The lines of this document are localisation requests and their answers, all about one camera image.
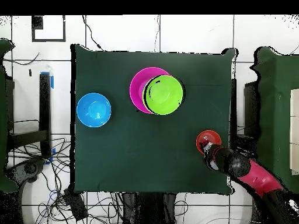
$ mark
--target green tablecloth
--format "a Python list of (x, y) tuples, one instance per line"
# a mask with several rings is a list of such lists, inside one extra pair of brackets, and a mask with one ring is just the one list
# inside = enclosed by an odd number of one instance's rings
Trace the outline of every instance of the green tablecloth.
[[(76, 191), (231, 193), (227, 177), (204, 165), (196, 137), (212, 129), (228, 145), (234, 49), (208, 55), (95, 52), (75, 45), (75, 53), (76, 104), (96, 92), (112, 106), (99, 128), (76, 117)], [(184, 83), (186, 98), (174, 113), (136, 111), (129, 85), (145, 67), (160, 67)]]
[(260, 94), (259, 162), (299, 193), (299, 176), (290, 170), (290, 97), (299, 88), (299, 56), (275, 54), (262, 47), (255, 52)]

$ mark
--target red bowl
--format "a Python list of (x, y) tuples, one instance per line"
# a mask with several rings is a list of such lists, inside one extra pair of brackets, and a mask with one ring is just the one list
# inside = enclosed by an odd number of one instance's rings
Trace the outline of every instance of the red bowl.
[(213, 144), (219, 144), (221, 145), (221, 138), (218, 135), (217, 132), (212, 131), (211, 129), (207, 129), (205, 131), (202, 131), (199, 133), (199, 135), (196, 138), (196, 147), (199, 150), (200, 153), (203, 154), (203, 152), (200, 149), (200, 144), (201, 142), (204, 142), (206, 140), (209, 140)]

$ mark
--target wire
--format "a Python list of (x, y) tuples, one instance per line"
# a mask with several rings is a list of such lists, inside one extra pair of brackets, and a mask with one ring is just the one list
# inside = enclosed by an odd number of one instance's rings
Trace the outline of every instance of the wire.
[[(84, 24), (88, 27), (89, 31), (91, 31), (91, 28), (86, 24), (86, 21), (84, 19), (84, 15), (82, 15), (82, 18), (83, 18)], [(93, 39), (93, 37), (92, 37), (92, 31), (91, 31), (91, 39), (96, 44), (96, 46), (98, 47), (98, 49), (101, 49), (102, 51), (104, 51), (103, 48)]]
[(181, 216), (181, 215), (184, 215), (187, 211), (188, 211), (188, 209), (189, 209), (189, 206), (188, 206), (188, 204), (187, 204), (187, 202), (186, 201), (184, 201), (184, 200), (180, 200), (180, 201), (177, 201), (177, 202), (175, 202), (175, 205), (178, 203), (178, 202), (183, 202), (184, 203), (184, 213), (180, 213), (180, 214), (178, 214), (178, 215), (175, 215), (175, 216)]
[(235, 218), (216, 218), (213, 220), (210, 220), (209, 222), (207, 222), (206, 224), (209, 224), (210, 222), (216, 221), (216, 220), (220, 220), (220, 219), (228, 219), (228, 220), (236, 220), (236, 221), (247, 221), (247, 222), (254, 222), (254, 223), (261, 223), (261, 222), (255, 222), (253, 220), (246, 220), (246, 219), (235, 219)]
[(21, 64), (21, 63), (19, 63), (19, 62), (16, 62), (15, 60), (10, 60), (10, 59), (3, 59), (4, 61), (8, 61), (8, 62), (15, 62), (16, 64), (19, 64), (19, 65), (29, 65), (29, 64), (32, 64), (35, 60), (36, 60), (36, 58), (37, 58), (37, 56), (39, 55), (40, 53), (38, 53), (37, 55), (36, 55), (36, 57), (33, 59), (33, 60), (31, 60), (30, 62), (28, 62), (28, 63), (25, 63), (25, 64)]
[(156, 33), (154, 52), (156, 52), (157, 35), (158, 35), (159, 31), (160, 31), (160, 24), (159, 24), (158, 20), (159, 20), (159, 15), (157, 16), (157, 24), (159, 25), (159, 29), (158, 29), (158, 31)]
[[(297, 50), (299, 48), (299, 45), (295, 48), (295, 50)], [(289, 55), (292, 55), (292, 54), (294, 54), (294, 52), (295, 52), (295, 50), (294, 51), (292, 51)]]

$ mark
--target magenta bowl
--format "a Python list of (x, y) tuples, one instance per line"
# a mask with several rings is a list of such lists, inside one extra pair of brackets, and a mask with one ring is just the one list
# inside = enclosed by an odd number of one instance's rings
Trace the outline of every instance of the magenta bowl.
[(151, 114), (148, 111), (142, 101), (142, 92), (145, 85), (154, 77), (159, 75), (169, 75), (167, 71), (157, 67), (148, 67), (140, 70), (132, 79), (130, 84), (130, 97), (133, 104), (140, 111)]

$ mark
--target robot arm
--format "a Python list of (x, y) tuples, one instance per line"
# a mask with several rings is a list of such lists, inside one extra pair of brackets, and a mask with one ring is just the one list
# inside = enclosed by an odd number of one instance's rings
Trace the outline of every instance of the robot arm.
[(200, 146), (211, 170), (230, 176), (253, 196), (264, 223), (299, 224), (299, 214), (290, 205), (291, 193), (264, 167), (210, 141), (204, 141)]

